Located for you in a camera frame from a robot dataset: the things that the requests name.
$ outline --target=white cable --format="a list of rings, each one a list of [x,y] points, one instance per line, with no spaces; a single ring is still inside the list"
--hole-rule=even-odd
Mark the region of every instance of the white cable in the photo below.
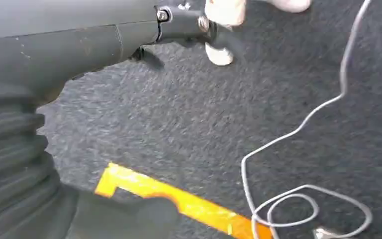
[[[339,79],[339,81],[340,81],[340,94],[338,96],[336,96],[336,97],[334,97],[334,98],[332,98],[332,99],[330,99],[330,100],[320,104],[315,109],[313,109],[305,117],[305,119],[298,126],[298,128],[296,128],[294,131],[292,131],[292,132],[290,132],[288,134],[285,134],[285,135],[283,135],[281,137],[278,137],[278,138],[272,140],[271,142],[261,146],[260,148],[252,151],[251,153],[247,154],[242,159],[242,162],[241,162],[242,183],[243,183],[243,186],[244,186],[245,196],[246,196],[247,201],[248,201],[248,206],[250,207],[251,213],[252,213],[252,216],[251,216],[251,225],[252,225],[252,233],[253,233],[254,239],[259,239],[258,233],[257,233],[257,230],[256,230],[256,222],[264,224],[265,226],[270,227],[270,231],[272,232],[273,238],[274,239],[279,239],[279,236],[278,236],[275,228],[285,228],[285,227],[292,227],[292,226],[301,225],[301,224],[304,224],[304,223],[307,223],[307,222],[313,220],[318,215],[318,212],[319,212],[320,208],[319,208],[319,206],[317,205],[317,203],[315,202],[314,199],[312,199],[311,197],[309,197],[307,195],[304,195],[304,194],[300,194],[300,193],[294,194],[294,192],[299,191],[299,190],[304,189],[304,188],[310,188],[310,189],[317,190],[317,191],[320,191],[322,193],[328,194],[330,196],[334,196],[334,197],[340,198],[340,199],[342,199],[344,201],[347,201],[347,202],[350,202],[350,203],[354,204],[355,206],[357,206],[358,208],[360,208],[364,212],[365,220],[364,220],[363,224],[358,229],[356,229],[355,231],[353,231],[351,233],[336,236],[335,238],[337,238],[337,239],[349,238],[349,237],[353,237],[353,236],[361,233],[362,231],[364,231],[371,224],[371,222],[373,220],[373,215],[372,215],[370,209],[366,205],[358,202],[357,200],[355,200],[353,198],[350,198],[348,196],[342,195],[340,193],[337,193],[335,191],[331,191],[331,190],[328,190],[328,189],[325,189],[325,188],[322,188],[322,187],[318,187],[318,186],[315,186],[315,185],[308,185],[308,184],[307,185],[299,186],[297,188],[294,188],[292,190],[284,192],[284,193],[282,193],[280,195],[277,195],[277,196],[267,200],[263,204],[261,204],[258,208],[255,208],[253,199],[251,197],[250,189],[249,189],[249,186],[248,186],[247,166],[246,166],[246,162],[247,162],[248,158],[250,158],[254,154],[256,154],[256,153],[258,153],[258,152],[268,148],[269,146],[272,146],[273,144],[275,144],[275,143],[277,143],[279,141],[282,141],[282,140],[284,140],[286,138],[289,138],[289,137],[295,135],[302,128],[304,128],[304,126],[307,124],[307,122],[310,120],[310,118],[317,111],[319,111],[320,109],[322,109],[323,107],[325,107],[327,105],[330,105],[330,104],[340,100],[341,98],[343,98],[346,95],[346,92],[348,90],[348,80],[347,80],[348,61],[349,61],[349,58],[351,56],[352,49],[354,48],[355,39],[356,39],[358,31],[359,31],[360,22],[361,22],[362,18],[364,17],[364,14],[365,14],[365,12],[366,12],[370,2],[371,2],[371,0],[365,0],[364,1],[364,3],[362,4],[362,6],[361,6],[357,16],[355,17],[353,25],[352,25],[352,29],[351,29],[351,33],[349,35],[348,43],[346,45],[345,52],[343,54],[343,58],[342,58],[342,61],[341,61],[341,64],[340,64],[340,74],[339,74],[339,78],[340,78]],[[280,204],[281,202],[285,201],[286,199],[293,198],[293,197],[299,197],[299,198],[303,198],[303,199],[307,200],[310,203],[310,205],[312,206],[312,208],[313,208],[312,215],[310,217],[308,217],[308,218],[306,218],[304,220],[298,221],[298,222],[284,223],[284,224],[273,223],[273,221],[272,221],[272,211],[275,209],[275,207],[278,204]],[[270,206],[270,208],[269,208],[269,210],[267,212],[267,220],[261,219],[257,215],[257,212],[259,210],[261,210],[263,207],[265,207],[266,205],[268,205],[268,204],[270,204],[272,202],[274,202],[274,203]]]

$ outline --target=foot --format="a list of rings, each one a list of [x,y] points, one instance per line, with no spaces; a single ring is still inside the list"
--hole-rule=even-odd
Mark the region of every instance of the foot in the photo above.
[[[206,0],[204,10],[208,19],[231,28],[244,21],[245,3],[246,0]],[[206,43],[205,51],[215,65],[226,66],[233,61],[233,55],[227,49],[216,49]]]
[[[282,11],[299,13],[307,10],[311,5],[311,0],[265,0]]]

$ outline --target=orange tape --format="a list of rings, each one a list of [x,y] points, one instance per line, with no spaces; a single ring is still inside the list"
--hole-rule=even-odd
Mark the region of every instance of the orange tape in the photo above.
[[[110,163],[105,169],[95,193],[112,197],[117,187],[143,198],[157,196],[169,198],[175,202],[180,213],[185,216],[237,239],[253,238],[249,219],[191,193]],[[257,230],[260,238],[271,238],[270,230],[267,227],[257,225]]]

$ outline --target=gray carpet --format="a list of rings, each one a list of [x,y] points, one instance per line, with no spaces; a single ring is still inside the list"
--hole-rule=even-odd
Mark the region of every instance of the gray carpet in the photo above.
[[[153,48],[166,62],[164,72],[125,62],[69,82],[40,109],[63,181],[93,190],[113,161],[249,216],[241,158],[338,94],[340,59],[361,3],[314,0],[309,12],[294,15],[250,2],[237,30],[246,64],[215,67],[203,47],[169,44]],[[343,101],[250,160],[249,181],[258,203],[306,183],[354,197],[375,217],[357,238],[382,239],[382,0],[367,12],[349,80]],[[283,239],[311,238],[318,225],[348,232],[362,222],[352,206],[308,193],[320,216],[279,230]],[[133,198],[116,193],[118,200]],[[291,200],[274,218],[289,222],[310,213],[307,203]],[[229,237],[184,218],[172,238]]]

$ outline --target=metal bolt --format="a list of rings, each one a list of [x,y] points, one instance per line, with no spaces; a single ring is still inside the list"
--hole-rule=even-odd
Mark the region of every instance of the metal bolt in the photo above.
[[[208,28],[210,26],[210,23],[207,19],[206,16],[200,16],[197,20],[198,22],[198,26],[200,27],[200,29],[203,31],[203,32],[207,32],[208,31]]]
[[[157,11],[157,20],[158,21],[167,21],[169,19],[169,14],[165,10]]]
[[[187,2],[186,4],[179,4],[178,8],[181,10],[188,10],[191,7],[190,3]]]

